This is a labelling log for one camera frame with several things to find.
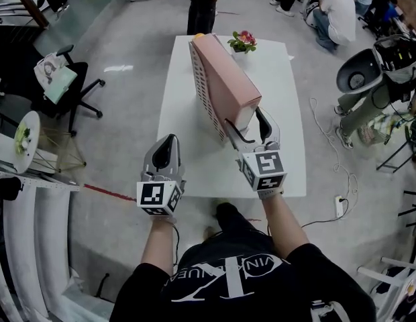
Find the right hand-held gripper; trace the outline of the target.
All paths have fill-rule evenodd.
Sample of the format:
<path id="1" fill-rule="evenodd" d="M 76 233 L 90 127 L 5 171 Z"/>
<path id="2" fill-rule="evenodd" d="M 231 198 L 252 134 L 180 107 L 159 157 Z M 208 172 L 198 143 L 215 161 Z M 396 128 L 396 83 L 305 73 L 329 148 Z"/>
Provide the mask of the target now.
<path id="1" fill-rule="evenodd" d="M 256 108 L 261 145 L 246 140 L 228 119 L 224 130 L 232 146 L 238 151 L 238 166 L 250 187 L 257 193 L 280 191 L 287 176 L 280 159 L 280 128 L 272 116 L 261 107 Z"/>

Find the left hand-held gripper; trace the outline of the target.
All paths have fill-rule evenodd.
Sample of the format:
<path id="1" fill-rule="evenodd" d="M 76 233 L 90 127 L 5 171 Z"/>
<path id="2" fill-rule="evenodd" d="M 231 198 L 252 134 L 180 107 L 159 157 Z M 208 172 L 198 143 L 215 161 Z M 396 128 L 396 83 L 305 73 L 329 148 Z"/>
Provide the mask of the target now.
<path id="1" fill-rule="evenodd" d="M 185 168 L 180 166 L 180 143 L 171 133 L 158 140 L 144 157 L 137 182 L 137 206 L 150 216 L 173 216 L 186 184 Z"/>

